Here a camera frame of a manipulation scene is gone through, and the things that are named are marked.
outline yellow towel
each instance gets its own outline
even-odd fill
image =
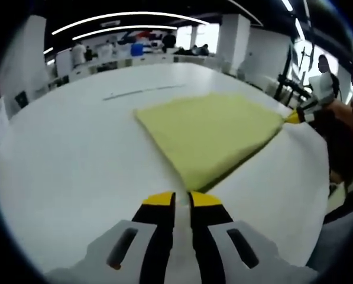
[[[281,115],[238,94],[183,98],[135,114],[189,191],[265,145],[284,123]]]

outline white table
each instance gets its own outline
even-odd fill
[[[103,100],[171,85],[178,87]],[[284,116],[290,113],[256,88],[178,63],[78,80],[34,101],[11,120],[0,144],[0,209],[12,236],[40,271],[83,259],[89,243],[119,220],[130,220],[148,195],[184,192],[132,111],[212,91],[238,92]],[[276,230],[277,220],[272,225]]]
[[[283,259],[304,266],[326,214],[328,173],[323,138],[307,124],[284,124],[267,146],[209,194],[222,201],[234,220],[273,240]]]

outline blue object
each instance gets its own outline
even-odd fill
[[[131,56],[142,56],[143,55],[143,44],[133,43],[130,50]]]

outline white pillar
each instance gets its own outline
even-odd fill
[[[197,37],[197,26],[192,26],[192,32],[190,34],[190,49],[196,44]]]
[[[20,109],[15,101],[20,92],[25,91],[31,102],[35,91],[48,82],[43,55],[45,27],[45,18],[31,15],[5,50],[0,65],[0,94],[10,118]]]
[[[245,58],[249,36],[249,19],[236,14],[222,16],[216,55],[231,63],[230,73],[234,73],[233,75]]]
[[[245,62],[241,66],[246,80],[261,88],[266,88],[267,78],[277,80],[284,70],[290,43],[290,37],[284,34],[251,28]]]

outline ceiling light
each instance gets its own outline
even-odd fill
[[[87,34],[82,34],[77,37],[73,37],[72,40],[78,40],[82,37],[88,37],[93,34],[99,34],[99,33],[104,33],[106,31],[116,31],[116,30],[128,30],[130,28],[159,28],[159,29],[166,29],[166,30],[177,30],[176,27],[169,27],[168,25],[126,25],[123,27],[114,27],[114,28],[106,28],[104,30],[99,30],[99,31],[93,31],[91,33]]]
[[[292,11],[293,11],[293,7],[292,7],[292,5],[289,3],[288,0],[281,0],[281,1],[283,1],[283,4],[284,4],[285,8],[287,8],[287,10],[288,10],[289,12],[292,12]]]
[[[113,14],[95,16],[95,17],[92,17],[92,18],[88,18],[88,19],[85,19],[85,20],[74,22],[73,24],[69,24],[69,25],[67,25],[67,26],[65,26],[63,28],[60,28],[60,29],[58,29],[56,31],[53,31],[51,34],[55,35],[57,33],[60,33],[61,31],[64,31],[64,30],[68,29],[68,28],[72,28],[72,27],[75,27],[76,25],[80,25],[80,24],[83,24],[83,23],[89,22],[89,21],[99,20],[99,19],[103,19],[103,18],[110,18],[110,17],[129,16],[129,15],[166,16],[166,17],[179,18],[179,19],[189,20],[189,21],[193,21],[193,22],[198,22],[198,23],[203,24],[203,25],[209,25],[209,23],[206,22],[206,21],[202,21],[202,20],[199,20],[199,19],[196,19],[196,18],[187,17],[187,16],[177,15],[177,14],[161,13],[161,12],[121,12],[121,13],[113,13]]]
[[[55,59],[51,59],[51,60],[49,60],[48,62],[46,62],[46,65],[49,66],[49,65],[54,64],[55,62],[56,62]]]
[[[307,0],[304,0],[304,7],[305,7],[307,21],[309,22],[309,26],[311,26],[311,24],[310,24],[310,11],[309,11],[309,6],[307,5]]]
[[[247,11],[245,8],[243,8],[242,6],[240,6],[240,4],[238,4],[237,2],[235,2],[234,0],[228,0],[230,3],[233,3],[235,6],[237,6],[238,8],[241,8],[246,14],[248,14],[251,18],[253,18],[255,20],[255,22],[258,22],[258,24],[263,27],[263,23],[254,15],[252,15],[252,13],[250,13],[249,11]]]
[[[347,99],[346,99],[346,101],[345,101],[345,104],[346,104],[346,105],[349,104],[349,102],[350,102],[351,99],[352,99],[352,96],[353,96],[353,93],[349,93],[349,95],[347,96]]]
[[[296,26],[296,29],[299,33],[300,38],[305,41],[306,39],[305,39],[304,33],[302,31],[302,27],[301,27],[299,19],[296,18],[296,22],[294,24]]]
[[[47,50],[44,51],[44,54],[51,52],[53,49],[54,49],[54,48],[50,47],[49,49],[47,49]]]

